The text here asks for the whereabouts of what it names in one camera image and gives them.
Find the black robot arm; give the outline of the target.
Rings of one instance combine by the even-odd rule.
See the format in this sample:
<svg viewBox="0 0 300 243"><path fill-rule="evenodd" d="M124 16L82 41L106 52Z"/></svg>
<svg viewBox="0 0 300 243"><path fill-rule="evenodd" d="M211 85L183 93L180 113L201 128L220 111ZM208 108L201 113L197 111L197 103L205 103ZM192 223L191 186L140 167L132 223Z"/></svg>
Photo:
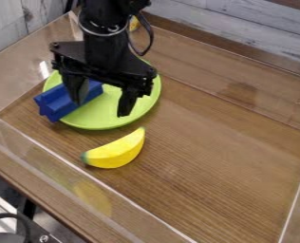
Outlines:
<svg viewBox="0 0 300 243"><path fill-rule="evenodd" d="M148 30L152 26L142 10L152 0L82 0L78 26L81 41L54 42L53 68L62 76L73 102L81 104L88 97L89 80L121 89L117 115L133 112L140 98L153 91L157 69L141 60L148 53L138 50L130 38L130 19L137 18Z"/></svg>

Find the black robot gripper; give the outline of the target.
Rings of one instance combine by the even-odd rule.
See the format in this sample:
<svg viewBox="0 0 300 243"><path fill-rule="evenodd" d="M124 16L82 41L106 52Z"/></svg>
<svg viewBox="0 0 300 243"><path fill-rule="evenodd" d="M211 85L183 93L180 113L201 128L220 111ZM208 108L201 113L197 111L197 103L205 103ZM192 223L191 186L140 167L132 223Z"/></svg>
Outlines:
<svg viewBox="0 0 300 243"><path fill-rule="evenodd" d="M70 99L82 105L89 94L89 79L122 89L117 116L132 114L138 99L152 95L158 72L132 51L126 30L116 35L84 34L84 41L50 44L53 67L64 78Z"/></svg>

